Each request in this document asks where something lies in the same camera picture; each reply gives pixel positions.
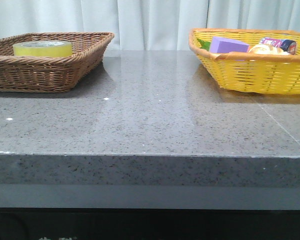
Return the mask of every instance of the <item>brown wicker basket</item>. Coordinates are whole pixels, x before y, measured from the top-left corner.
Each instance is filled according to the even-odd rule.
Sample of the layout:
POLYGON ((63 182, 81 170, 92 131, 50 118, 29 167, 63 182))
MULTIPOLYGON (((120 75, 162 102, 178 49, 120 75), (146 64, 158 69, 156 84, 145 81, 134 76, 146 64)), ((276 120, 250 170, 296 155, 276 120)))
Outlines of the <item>brown wicker basket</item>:
POLYGON ((70 91, 95 68, 114 38, 111 32, 26 33, 0 39, 0 92, 62 93, 70 91), (13 44, 59 40, 72 44, 72 56, 14 56, 13 44))

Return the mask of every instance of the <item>basket rim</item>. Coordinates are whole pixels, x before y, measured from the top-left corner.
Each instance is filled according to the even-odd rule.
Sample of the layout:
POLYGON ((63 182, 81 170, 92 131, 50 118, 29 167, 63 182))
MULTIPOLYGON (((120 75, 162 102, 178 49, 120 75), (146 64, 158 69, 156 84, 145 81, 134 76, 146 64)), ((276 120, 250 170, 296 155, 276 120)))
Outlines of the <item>basket rim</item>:
POLYGON ((45 57, 45 56, 5 56, 0 55, 0 63, 7 64, 7 63, 14 63, 14 64, 72 64, 84 59, 87 55, 89 55, 90 51, 97 51, 99 49, 104 48, 106 45, 110 43, 110 41, 115 37, 113 32, 92 32, 92 31, 85 31, 85 32, 78 32, 78 31, 67 31, 67 32, 29 32, 24 34, 19 34, 15 36, 9 36, 0 38, 0 42, 10 41, 20 37, 27 37, 27 36, 42 36, 42 35, 92 35, 92 34, 100 34, 106 35, 100 42, 92 44, 89 48, 85 49, 84 51, 76 52, 71 56, 66 57, 45 57))
POLYGON ((225 32, 225 33, 274 33, 274 34, 289 34, 300 36, 300 32, 294 30, 264 30, 264 29, 234 29, 234 28, 192 28, 188 35, 189 48, 197 55, 211 59, 218 60, 255 60, 264 62, 278 62, 278 63, 300 63, 300 55, 274 55, 274 54, 256 54, 246 52, 229 52, 229 53, 212 53, 205 49, 201 49, 194 45, 195 32, 225 32))

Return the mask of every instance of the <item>gray granite countertop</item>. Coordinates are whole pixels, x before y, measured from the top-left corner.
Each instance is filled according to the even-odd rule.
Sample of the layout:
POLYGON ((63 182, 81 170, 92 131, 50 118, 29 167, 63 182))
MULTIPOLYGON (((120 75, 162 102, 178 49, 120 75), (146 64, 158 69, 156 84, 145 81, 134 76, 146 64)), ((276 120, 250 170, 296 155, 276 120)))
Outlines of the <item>gray granite countertop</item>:
POLYGON ((0 184, 300 187, 300 96, 220 89, 191 51, 106 51, 68 93, 0 92, 0 184))

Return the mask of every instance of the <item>basket weave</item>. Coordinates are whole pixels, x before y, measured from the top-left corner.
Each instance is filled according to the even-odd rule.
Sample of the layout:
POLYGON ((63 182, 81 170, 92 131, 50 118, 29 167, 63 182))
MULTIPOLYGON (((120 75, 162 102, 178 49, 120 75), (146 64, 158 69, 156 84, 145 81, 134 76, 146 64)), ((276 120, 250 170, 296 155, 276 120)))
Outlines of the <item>basket weave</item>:
POLYGON ((189 47, 224 89, 261 94, 300 94, 300 33, 290 30, 194 28, 189 47), (254 46, 263 37, 297 42, 296 55, 244 52, 211 53, 200 49, 197 39, 211 42, 213 36, 239 40, 254 46))
POLYGON ((111 32, 26 33, 0 39, 0 92, 61 93, 70 91, 96 67, 114 37, 111 32), (14 56, 13 44, 59 40, 72 45, 72 56, 14 56))

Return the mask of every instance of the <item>countertop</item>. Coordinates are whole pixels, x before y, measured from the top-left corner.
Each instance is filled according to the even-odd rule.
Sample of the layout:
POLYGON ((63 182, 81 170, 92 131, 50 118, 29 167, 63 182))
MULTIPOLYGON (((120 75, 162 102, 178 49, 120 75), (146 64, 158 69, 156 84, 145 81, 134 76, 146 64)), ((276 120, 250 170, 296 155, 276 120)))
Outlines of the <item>countertop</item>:
POLYGON ((106 51, 70 92, 0 92, 0 184, 300 188, 300 95, 221 89, 191 51, 106 51))

